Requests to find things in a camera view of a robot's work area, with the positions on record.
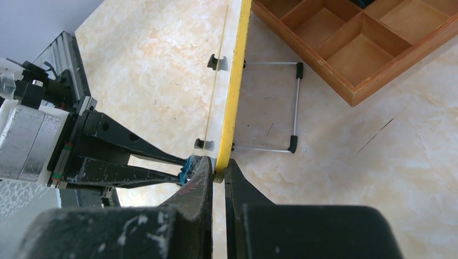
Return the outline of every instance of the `black cable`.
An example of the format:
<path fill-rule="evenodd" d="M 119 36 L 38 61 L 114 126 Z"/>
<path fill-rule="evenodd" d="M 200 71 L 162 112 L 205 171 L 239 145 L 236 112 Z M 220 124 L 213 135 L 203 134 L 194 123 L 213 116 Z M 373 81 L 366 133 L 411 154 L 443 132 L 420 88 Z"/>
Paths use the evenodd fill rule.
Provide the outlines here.
<path fill-rule="evenodd" d="M 44 64 L 49 67 L 49 69 L 46 70 L 46 72 L 52 71 L 52 73 L 54 74 L 54 78 L 57 79 L 57 73 L 56 73 L 56 70 L 54 70 L 54 67 L 52 67 L 52 65 L 49 64 L 49 62 L 47 61 L 45 61 Z"/>

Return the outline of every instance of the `white wall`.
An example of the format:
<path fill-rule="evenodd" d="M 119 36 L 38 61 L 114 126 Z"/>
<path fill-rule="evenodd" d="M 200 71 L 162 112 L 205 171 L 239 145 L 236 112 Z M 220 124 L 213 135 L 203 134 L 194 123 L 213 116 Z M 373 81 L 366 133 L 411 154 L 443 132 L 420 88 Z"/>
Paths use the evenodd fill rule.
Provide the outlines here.
<path fill-rule="evenodd" d="M 62 32 L 74 34 L 103 0 L 0 0 L 0 57 L 33 61 Z"/>

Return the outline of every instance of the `wooden tray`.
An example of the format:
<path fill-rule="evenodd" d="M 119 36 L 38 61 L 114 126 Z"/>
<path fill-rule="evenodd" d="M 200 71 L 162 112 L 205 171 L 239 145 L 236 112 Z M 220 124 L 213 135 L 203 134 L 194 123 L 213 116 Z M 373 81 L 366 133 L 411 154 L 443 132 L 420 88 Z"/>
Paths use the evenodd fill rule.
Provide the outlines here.
<path fill-rule="evenodd" d="M 351 106 L 458 34 L 458 0 L 253 0 L 252 10 Z"/>

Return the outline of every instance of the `yellow board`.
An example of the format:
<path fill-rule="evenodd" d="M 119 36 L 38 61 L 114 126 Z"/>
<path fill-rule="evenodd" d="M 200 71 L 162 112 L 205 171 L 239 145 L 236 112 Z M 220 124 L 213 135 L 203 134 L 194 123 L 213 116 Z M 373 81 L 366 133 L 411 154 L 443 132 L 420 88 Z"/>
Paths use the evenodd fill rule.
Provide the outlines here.
<path fill-rule="evenodd" d="M 221 133 L 221 142 L 215 166 L 215 182 L 223 181 L 223 169 L 227 167 L 229 158 L 231 157 L 250 13 L 251 0 L 242 0 L 239 25 L 237 29 L 237 39 L 235 42 L 234 57 L 232 62 L 232 71 L 227 93 L 226 111 L 224 113 L 223 131 Z"/>

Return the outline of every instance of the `black plastic clip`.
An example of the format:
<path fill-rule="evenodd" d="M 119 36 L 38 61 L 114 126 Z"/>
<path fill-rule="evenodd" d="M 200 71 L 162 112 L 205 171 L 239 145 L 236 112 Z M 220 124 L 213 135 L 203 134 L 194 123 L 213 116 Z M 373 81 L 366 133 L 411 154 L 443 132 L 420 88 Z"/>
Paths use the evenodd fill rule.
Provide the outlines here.
<path fill-rule="evenodd" d="M 15 84 L 15 99 L 19 100 L 18 104 L 38 110 L 45 95 L 46 89 L 39 85 L 26 83 L 21 80 L 16 80 Z"/>
<path fill-rule="evenodd" d="M 207 67 L 211 68 L 213 71 L 216 70 L 218 67 L 218 71 L 224 70 L 227 71 L 228 66 L 227 66 L 227 58 L 224 56 L 223 59 L 217 59 L 214 54 L 210 56 L 210 59 L 208 60 Z"/>
<path fill-rule="evenodd" d="M 196 139 L 196 141 L 194 142 L 194 148 L 196 149 L 204 149 L 205 147 L 205 150 L 209 150 L 209 151 L 213 151 L 214 149 L 214 141 L 205 141 L 205 140 L 201 140 L 201 139 Z"/>
<path fill-rule="evenodd" d="M 304 77 L 304 64 L 299 62 L 296 64 L 296 79 L 302 79 Z"/>
<path fill-rule="evenodd" d="M 296 148 L 298 148 L 298 136 L 291 135 L 288 151 L 294 154 L 296 152 Z"/>

